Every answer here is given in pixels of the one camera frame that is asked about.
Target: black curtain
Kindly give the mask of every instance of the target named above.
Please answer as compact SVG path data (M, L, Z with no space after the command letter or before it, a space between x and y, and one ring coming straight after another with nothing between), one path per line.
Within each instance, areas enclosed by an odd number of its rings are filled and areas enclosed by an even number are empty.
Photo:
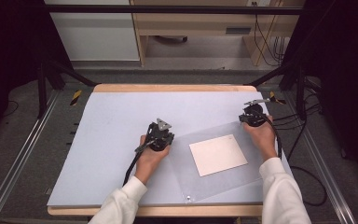
M43 0L24 2L45 4ZM0 0L0 118L10 91L37 79L42 62L54 60L73 69L49 13L26 10L23 4Z
M332 2L309 0L306 7L326 10ZM318 24L320 16L300 17L284 59L292 60L318 25L300 65L307 76L321 80L325 114L348 157L358 161L358 1L337 0Z

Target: wooden table edge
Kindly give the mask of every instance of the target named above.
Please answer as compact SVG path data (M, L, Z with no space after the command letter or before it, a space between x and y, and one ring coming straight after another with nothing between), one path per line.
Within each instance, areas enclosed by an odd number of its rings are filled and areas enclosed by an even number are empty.
M148 91L256 91L256 88L240 85L99 84L93 92Z
M52 216L94 216L100 208L48 206ZM261 217L262 204L139 207L137 217Z

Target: white shirt cuff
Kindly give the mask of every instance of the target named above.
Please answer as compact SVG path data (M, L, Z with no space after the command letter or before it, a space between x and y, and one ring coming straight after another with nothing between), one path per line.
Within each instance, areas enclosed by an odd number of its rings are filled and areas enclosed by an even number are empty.
M147 192L147 187L138 178L132 176L121 190L123 190L127 197L138 203Z
M259 172L261 174L261 177L263 177L263 179L267 178L270 175L286 174L281 159L279 159L278 157L274 157L266 160L260 166Z

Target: person's left hand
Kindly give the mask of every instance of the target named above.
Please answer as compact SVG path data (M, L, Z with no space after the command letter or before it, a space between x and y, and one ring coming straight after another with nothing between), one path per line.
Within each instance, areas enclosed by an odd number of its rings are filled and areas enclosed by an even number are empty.
M144 143L146 135L141 136L141 144ZM135 177L144 185L147 180L156 171L159 163L170 153L170 147L166 146L162 151L154 151L150 147L145 148L139 160L136 162Z

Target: aluminum rail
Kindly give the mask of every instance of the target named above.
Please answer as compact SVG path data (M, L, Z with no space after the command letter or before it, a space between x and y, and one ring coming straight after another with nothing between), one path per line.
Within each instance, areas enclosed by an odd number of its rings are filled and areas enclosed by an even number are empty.
M241 14L303 15L317 10L303 7L209 7L209 6L124 6L124 5L24 5L24 9L65 13L164 13L164 14Z
M44 116L41 119L38 119L31 130L30 134L28 135L24 145L22 145L22 148L16 158L16 160L13 162L13 165L11 166L10 170L7 173L7 176L5 177L5 180L1 184L0 187L0 212L5 205L5 202L10 194L10 192L13 190L17 180L19 179L19 176L21 174L21 171L25 165L25 163L28 160L28 157L31 155L31 152L34 149L34 145L39 138L39 135L42 133L48 118L50 117L50 114L56 105L57 99L60 95L59 91L53 91L49 101L48 101L48 109L45 112Z
M295 100L293 99L293 96L286 91L284 91L283 94L284 99L286 99L286 102L289 104L292 111L296 113ZM345 201L345 198L342 195L341 190L339 189L337 182L333 177L333 174L331 174L330 169L327 167L327 164L324 161L323 156L319 152L319 149L316 146L315 141L313 140L307 127L305 127L304 129L304 139L310 154L310 158L315 165L319 177L321 178L322 182L324 183L324 186L326 187L330 202L336 210L339 221L343 224L356 223L356 220L351 213L351 209L348 207L348 204Z

